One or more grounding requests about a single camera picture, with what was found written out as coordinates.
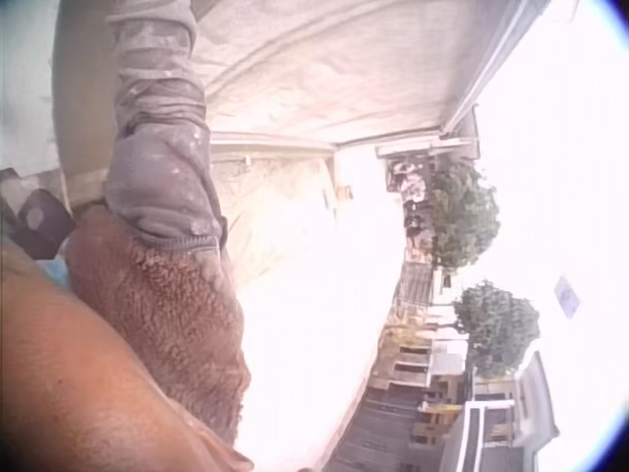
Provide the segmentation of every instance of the tree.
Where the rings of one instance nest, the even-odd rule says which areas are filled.
[[[484,281],[454,302],[459,332],[469,334],[468,359],[485,378],[502,377],[522,363],[531,341],[540,336],[540,314],[528,300]]]
[[[445,160],[431,178],[436,265],[473,264],[498,234],[495,189],[472,165]]]

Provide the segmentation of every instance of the sign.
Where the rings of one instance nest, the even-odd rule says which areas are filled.
[[[581,301],[565,276],[561,275],[559,277],[559,281],[554,287],[554,294],[566,318],[572,320],[572,317],[579,309],[579,305],[581,305]]]

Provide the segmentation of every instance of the skin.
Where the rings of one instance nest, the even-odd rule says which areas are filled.
[[[1,304],[0,434],[13,470],[253,470],[163,394],[116,331],[6,240]]]

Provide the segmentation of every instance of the paint-stained sleeve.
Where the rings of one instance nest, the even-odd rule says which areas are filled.
[[[107,21],[118,126],[107,204],[147,244],[215,248],[223,219],[209,176],[203,88],[190,61],[190,0],[117,0]]]

